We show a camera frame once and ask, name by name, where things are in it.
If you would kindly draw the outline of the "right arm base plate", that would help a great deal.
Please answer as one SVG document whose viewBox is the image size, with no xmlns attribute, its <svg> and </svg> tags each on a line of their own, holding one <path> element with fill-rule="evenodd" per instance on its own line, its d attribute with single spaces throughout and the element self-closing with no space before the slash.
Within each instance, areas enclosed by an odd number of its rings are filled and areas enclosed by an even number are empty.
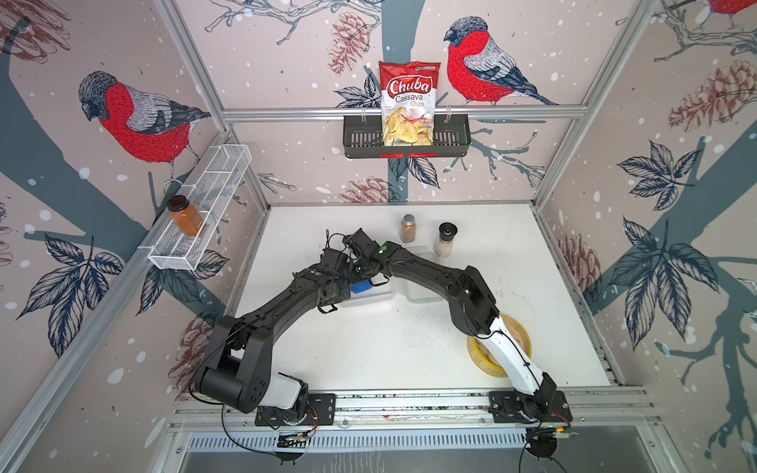
<svg viewBox="0 0 757 473">
<path fill-rule="evenodd" d="M 491 391 L 488 412 L 496 424 L 565 423 L 573 422 L 567 397 L 561 390 L 550 398 L 541 394 L 525 395 L 513 389 Z"/>
</svg>

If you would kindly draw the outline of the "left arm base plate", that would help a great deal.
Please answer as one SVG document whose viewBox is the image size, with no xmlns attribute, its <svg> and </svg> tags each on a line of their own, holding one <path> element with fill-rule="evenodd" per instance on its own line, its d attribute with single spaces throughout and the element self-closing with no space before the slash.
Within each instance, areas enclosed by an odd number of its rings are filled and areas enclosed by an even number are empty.
<svg viewBox="0 0 757 473">
<path fill-rule="evenodd" d="M 260 407 L 255 412 L 254 425 L 274 430 L 283 427 L 331 426 L 336 411 L 335 393 L 309 393 L 289 410 L 277 407 Z"/>
</svg>

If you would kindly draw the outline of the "blue cloth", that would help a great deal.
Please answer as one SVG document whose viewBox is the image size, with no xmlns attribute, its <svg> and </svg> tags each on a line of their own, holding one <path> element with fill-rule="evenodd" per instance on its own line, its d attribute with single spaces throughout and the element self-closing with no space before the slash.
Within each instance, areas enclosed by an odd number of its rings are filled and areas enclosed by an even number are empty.
<svg viewBox="0 0 757 473">
<path fill-rule="evenodd" d="M 370 291 L 372 287 L 373 287 L 372 282 L 370 280 L 366 280 L 360 283 L 352 284 L 350 286 L 350 291 L 353 294 L 362 294 L 362 293 L 365 293 L 366 291 Z"/>
</svg>

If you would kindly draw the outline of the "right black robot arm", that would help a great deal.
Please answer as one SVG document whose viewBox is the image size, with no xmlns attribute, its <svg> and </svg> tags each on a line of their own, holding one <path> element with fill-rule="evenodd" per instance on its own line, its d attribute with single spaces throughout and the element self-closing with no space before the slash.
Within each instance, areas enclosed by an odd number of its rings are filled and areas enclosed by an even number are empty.
<svg viewBox="0 0 757 473">
<path fill-rule="evenodd" d="M 342 242 L 356 258 L 352 265 L 356 276 L 367 280 L 382 274 L 404 279 L 447 301 L 453 325 L 480 340 L 512 382 L 515 405 L 500 407 L 499 412 L 516 423 L 537 424 L 548 419 L 553 413 L 556 383 L 516 343 L 478 269 L 443 266 L 395 242 L 378 244 L 363 230 L 345 236 Z"/>
</svg>

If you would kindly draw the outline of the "clear plastic lunch box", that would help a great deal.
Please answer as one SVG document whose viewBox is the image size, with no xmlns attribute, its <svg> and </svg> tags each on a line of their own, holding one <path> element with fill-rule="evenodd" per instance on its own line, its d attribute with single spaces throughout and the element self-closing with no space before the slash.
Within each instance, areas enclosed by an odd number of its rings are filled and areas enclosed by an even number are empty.
<svg viewBox="0 0 757 473">
<path fill-rule="evenodd" d="M 372 305 L 390 301 L 396 295 L 395 283 L 393 280 L 384 279 L 377 282 L 373 278 L 372 289 L 362 294 L 353 294 L 349 292 L 350 298 L 337 304 L 337 307 L 360 307 L 360 305 Z"/>
</svg>

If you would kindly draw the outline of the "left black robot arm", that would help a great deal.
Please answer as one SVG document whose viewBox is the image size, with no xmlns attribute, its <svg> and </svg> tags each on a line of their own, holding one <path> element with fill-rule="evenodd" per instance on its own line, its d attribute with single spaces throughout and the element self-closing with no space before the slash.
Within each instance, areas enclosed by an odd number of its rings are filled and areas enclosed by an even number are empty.
<svg viewBox="0 0 757 473">
<path fill-rule="evenodd" d="M 277 409 L 281 422 L 307 416 L 303 380 L 272 372 L 273 347 L 302 315 L 332 313 L 350 298 L 348 255 L 328 248 L 321 260 L 297 272 L 272 300 L 242 317 L 223 317 L 213 329 L 189 392 L 203 394 L 242 413 Z"/>
</svg>

